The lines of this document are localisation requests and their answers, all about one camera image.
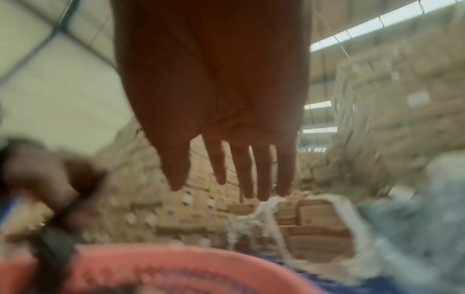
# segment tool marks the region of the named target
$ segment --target basket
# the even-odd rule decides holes
[[[31,257],[0,263],[0,293],[17,294],[32,278]],[[322,294],[300,275],[271,262],[220,249],[150,245],[79,246],[64,293],[128,284],[165,293]]]

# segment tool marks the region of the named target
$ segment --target ceiling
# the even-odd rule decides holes
[[[58,24],[69,6],[69,0],[15,0],[49,22]],[[312,43],[323,40],[348,28],[413,3],[413,0],[313,0]],[[310,93],[308,103],[331,100],[334,77],[339,61],[362,51],[409,38],[413,34],[444,27],[453,18],[454,6],[400,22],[389,27],[355,37],[312,53]],[[114,63],[113,18],[108,0],[79,0],[67,31],[102,59]],[[333,126],[331,107],[305,111],[304,127]],[[300,132],[300,147],[321,146],[328,143],[330,134]]]

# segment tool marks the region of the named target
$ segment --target hand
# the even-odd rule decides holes
[[[189,142],[202,134],[219,184],[229,142],[243,195],[289,194],[309,86],[310,10],[305,0],[112,1],[124,89],[173,190],[186,182]]]
[[[12,194],[25,190],[57,212],[93,186],[98,186],[91,199],[67,222],[73,228],[83,225],[83,219],[96,212],[96,202],[108,194],[107,181],[101,177],[107,170],[84,156],[48,150],[28,145],[16,146],[3,165],[3,179]]]

